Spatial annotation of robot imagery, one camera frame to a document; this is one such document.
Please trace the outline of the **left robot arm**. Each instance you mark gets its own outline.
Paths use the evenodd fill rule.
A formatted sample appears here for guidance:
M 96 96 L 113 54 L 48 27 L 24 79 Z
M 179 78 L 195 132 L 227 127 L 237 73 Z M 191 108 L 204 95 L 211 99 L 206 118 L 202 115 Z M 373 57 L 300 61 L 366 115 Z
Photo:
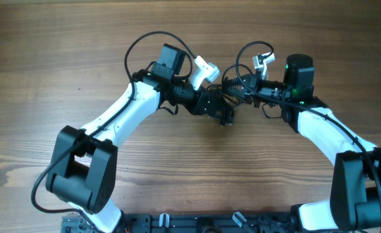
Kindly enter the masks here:
M 220 75 L 201 56 L 192 59 L 196 71 L 180 77 L 189 53 L 163 45 L 157 61 L 132 74 L 125 93 L 103 114 L 80 129 L 65 126 L 58 134 L 47 168 L 47 191 L 69 203 L 95 232 L 116 232 L 123 213 L 111 200 L 115 187 L 118 149 L 163 102 L 183 105 L 193 115 L 215 116 L 220 104 L 201 87 Z

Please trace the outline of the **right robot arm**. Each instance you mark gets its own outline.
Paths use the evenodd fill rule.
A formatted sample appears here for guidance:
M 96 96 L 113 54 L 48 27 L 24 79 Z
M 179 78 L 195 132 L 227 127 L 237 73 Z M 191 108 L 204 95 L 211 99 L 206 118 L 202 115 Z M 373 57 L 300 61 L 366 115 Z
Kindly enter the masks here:
M 329 199 L 294 206 L 296 229 L 381 229 L 381 148 L 351 131 L 313 95 L 315 68 L 310 56 L 289 55 L 282 82 L 268 80 L 273 60 L 270 53 L 254 56 L 255 73 L 223 78 L 222 83 L 225 94 L 247 104 L 279 105 L 281 118 L 333 164 Z

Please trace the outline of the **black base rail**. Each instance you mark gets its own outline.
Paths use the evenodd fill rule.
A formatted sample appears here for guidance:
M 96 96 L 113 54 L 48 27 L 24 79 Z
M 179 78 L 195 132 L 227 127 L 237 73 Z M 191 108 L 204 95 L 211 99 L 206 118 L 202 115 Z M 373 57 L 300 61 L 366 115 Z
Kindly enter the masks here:
M 115 232 L 308 232 L 290 212 L 219 215 L 123 214 Z

